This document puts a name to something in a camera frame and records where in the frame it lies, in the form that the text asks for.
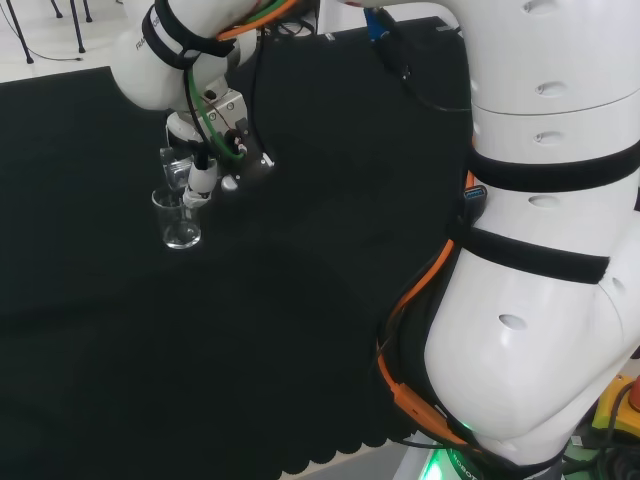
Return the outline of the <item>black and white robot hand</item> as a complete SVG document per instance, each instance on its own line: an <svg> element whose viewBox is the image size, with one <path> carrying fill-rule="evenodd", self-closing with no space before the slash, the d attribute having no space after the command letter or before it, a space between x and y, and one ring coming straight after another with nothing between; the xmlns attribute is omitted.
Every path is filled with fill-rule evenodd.
<svg viewBox="0 0 640 480"><path fill-rule="evenodd" d="M195 127L184 120L178 112L171 113L166 121L169 146L183 147L189 156L190 168L184 182L183 202L190 209L206 205L212 198L218 180L217 162L208 150Z"/></svg>

